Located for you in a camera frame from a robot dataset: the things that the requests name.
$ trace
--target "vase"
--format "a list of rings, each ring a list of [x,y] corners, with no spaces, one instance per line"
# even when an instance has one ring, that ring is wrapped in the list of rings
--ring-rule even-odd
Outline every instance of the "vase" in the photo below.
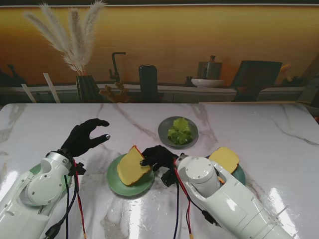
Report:
[[[81,103],[101,103],[103,97],[92,76],[76,76],[78,99]]]

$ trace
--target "white robotic arm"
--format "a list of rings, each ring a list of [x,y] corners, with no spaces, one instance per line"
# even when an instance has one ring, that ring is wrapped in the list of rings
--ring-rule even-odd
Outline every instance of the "white robotic arm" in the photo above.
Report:
[[[0,202],[1,237],[38,239],[61,198],[63,176],[70,168],[69,159],[50,152],[38,174],[21,174]]]
[[[216,162],[183,155],[177,165],[188,194],[238,239],[292,239],[255,195]]]

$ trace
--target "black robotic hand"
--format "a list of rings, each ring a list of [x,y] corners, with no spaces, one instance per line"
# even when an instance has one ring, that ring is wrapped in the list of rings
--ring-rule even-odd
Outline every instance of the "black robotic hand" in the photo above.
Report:
[[[153,171],[158,171],[160,167],[173,168],[174,160],[178,158],[176,154],[161,145],[145,149],[142,155],[145,159],[140,164],[152,166]]]
[[[105,120],[89,119],[72,129],[61,149],[66,149],[73,157],[78,157],[86,153],[90,148],[94,148],[110,139],[109,134],[90,139],[90,133],[95,130],[97,126],[107,127],[109,125],[110,124]]]

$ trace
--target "green vegetable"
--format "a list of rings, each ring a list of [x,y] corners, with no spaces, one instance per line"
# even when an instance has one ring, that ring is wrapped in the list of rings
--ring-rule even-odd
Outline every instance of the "green vegetable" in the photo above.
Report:
[[[184,118],[174,120],[172,128],[168,130],[168,138],[177,145],[183,145],[192,141],[188,121]]]

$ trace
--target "white marble table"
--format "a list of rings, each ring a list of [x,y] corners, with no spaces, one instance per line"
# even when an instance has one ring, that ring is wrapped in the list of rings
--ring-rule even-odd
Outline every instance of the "white marble table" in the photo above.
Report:
[[[221,146],[231,148],[240,157],[249,188],[268,210],[276,213],[289,205],[280,215],[285,230],[291,235],[300,230],[296,239],[317,238],[319,127],[300,105],[7,105],[0,111],[0,200],[18,174],[58,149],[76,124],[99,117],[110,126],[97,128],[92,136],[109,133],[111,139],[78,158],[87,169],[80,194],[88,238],[172,238],[175,187],[166,188],[158,176],[144,196],[127,200],[110,191],[105,176],[110,162],[132,145],[144,150],[160,144],[157,127],[170,116],[187,117],[199,129],[198,142],[184,153],[207,156]],[[178,236],[186,239],[184,196],[181,208]],[[65,197],[48,225],[64,211]],[[195,207],[191,226],[196,239],[234,238],[209,224]],[[65,238],[64,227],[56,238]],[[70,214],[70,238],[83,238],[77,205]]]

